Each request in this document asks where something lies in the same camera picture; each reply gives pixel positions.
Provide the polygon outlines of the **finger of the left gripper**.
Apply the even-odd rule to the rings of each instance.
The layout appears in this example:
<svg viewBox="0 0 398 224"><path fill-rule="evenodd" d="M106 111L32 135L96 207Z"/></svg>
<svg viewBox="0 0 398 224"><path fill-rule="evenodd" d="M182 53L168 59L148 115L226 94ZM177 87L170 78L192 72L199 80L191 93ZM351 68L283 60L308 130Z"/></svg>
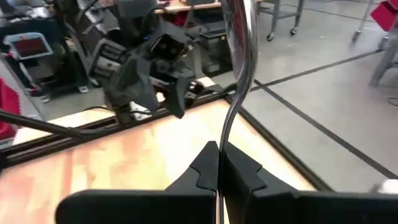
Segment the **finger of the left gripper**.
<svg viewBox="0 0 398 224"><path fill-rule="evenodd" d="M154 87L150 82L151 62L138 56L128 56L121 68L110 77L107 98L118 108L131 101L155 112L159 107Z"/></svg>
<svg viewBox="0 0 398 224"><path fill-rule="evenodd" d="M177 118L182 118L185 114L185 95L194 80L194 78L180 77L169 88L167 109Z"/></svg>

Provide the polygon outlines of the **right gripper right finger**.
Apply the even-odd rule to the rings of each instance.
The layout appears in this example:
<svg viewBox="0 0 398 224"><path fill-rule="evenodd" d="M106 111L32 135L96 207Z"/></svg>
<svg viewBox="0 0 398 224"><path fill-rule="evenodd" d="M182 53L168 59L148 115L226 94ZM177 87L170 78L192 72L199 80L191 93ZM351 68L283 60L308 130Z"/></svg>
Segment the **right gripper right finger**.
<svg viewBox="0 0 398 224"><path fill-rule="evenodd" d="M233 144L222 152L222 191L230 224L296 224L296 191Z"/></svg>

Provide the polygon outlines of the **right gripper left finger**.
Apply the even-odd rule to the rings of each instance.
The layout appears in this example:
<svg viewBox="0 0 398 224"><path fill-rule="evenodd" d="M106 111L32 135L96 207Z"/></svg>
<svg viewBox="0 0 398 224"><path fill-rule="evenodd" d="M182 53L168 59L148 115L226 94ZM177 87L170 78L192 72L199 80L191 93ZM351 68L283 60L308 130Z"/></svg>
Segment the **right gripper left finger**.
<svg viewBox="0 0 398 224"><path fill-rule="evenodd" d="M217 143L208 141L185 172L166 191L217 191L219 157Z"/></svg>

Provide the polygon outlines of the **black equipment box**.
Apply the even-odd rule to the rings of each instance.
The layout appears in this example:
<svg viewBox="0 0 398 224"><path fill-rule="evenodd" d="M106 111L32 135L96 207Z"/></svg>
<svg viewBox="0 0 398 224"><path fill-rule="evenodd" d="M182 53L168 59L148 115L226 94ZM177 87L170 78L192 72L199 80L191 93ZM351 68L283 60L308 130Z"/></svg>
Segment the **black equipment box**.
<svg viewBox="0 0 398 224"><path fill-rule="evenodd" d="M200 33L199 44L207 54L207 59L202 64L202 72L206 76L215 77L232 71L231 53L225 29Z"/></svg>

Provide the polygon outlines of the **black equipment cabinet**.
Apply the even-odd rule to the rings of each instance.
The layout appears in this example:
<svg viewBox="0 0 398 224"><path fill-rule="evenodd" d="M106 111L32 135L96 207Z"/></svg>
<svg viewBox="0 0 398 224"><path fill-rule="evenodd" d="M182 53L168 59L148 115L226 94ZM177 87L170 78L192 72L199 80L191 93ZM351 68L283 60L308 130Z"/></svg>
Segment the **black equipment cabinet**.
<svg viewBox="0 0 398 224"><path fill-rule="evenodd" d="M3 39L7 35L26 32L43 34L53 54L27 60L13 58ZM52 94L73 88L82 94L89 92L81 62L69 48L62 26L54 18L0 17L0 54L25 91L41 98L44 103L50 101Z"/></svg>

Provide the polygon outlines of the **teach pendant red screen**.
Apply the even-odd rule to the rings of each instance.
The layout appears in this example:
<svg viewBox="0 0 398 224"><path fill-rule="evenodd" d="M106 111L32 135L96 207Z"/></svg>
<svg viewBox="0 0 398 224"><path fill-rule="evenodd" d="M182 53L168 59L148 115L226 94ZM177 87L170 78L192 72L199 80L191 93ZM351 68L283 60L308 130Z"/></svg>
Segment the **teach pendant red screen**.
<svg viewBox="0 0 398 224"><path fill-rule="evenodd" d="M26 32L7 35L3 44L10 48L13 58L27 60L53 54L53 50L45 36L38 32Z"/></svg>

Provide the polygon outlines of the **red storage bin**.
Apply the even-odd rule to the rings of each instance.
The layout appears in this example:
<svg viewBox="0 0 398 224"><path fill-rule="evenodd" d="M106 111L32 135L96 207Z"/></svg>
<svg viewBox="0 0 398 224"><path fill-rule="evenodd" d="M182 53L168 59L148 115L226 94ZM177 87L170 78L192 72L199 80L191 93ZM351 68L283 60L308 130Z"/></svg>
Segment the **red storage bin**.
<svg viewBox="0 0 398 224"><path fill-rule="evenodd" d="M0 78L0 109L12 114L21 114L19 95ZM11 124L0 120L0 141L13 138L16 130Z"/></svg>
<svg viewBox="0 0 398 224"><path fill-rule="evenodd" d="M398 0L385 0L381 2L372 12L371 17L384 31L390 31L394 27L395 19L398 17Z"/></svg>

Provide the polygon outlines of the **wheeled grey workbench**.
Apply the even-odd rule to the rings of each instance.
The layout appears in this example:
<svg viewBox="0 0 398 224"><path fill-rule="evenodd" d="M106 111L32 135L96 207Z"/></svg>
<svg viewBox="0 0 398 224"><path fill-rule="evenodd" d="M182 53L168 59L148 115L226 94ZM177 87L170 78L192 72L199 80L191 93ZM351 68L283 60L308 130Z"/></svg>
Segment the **wheeled grey workbench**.
<svg viewBox="0 0 398 224"><path fill-rule="evenodd" d="M371 16L371 6L375 0L368 0L367 8L365 9L363 18L359 24L359 27L354 31L351 38L351 42L355 43L358 37L362 34L364 29L364 23L368 16ZM369 84L372 87L377 87L385 72L390 68L398 68L398 61L394 61L395 56L398 54L398 17L395 19L394 27L387 31L387 35L384 36L379 43L379 50L385 50L381 61L378 63Z"/></svg>

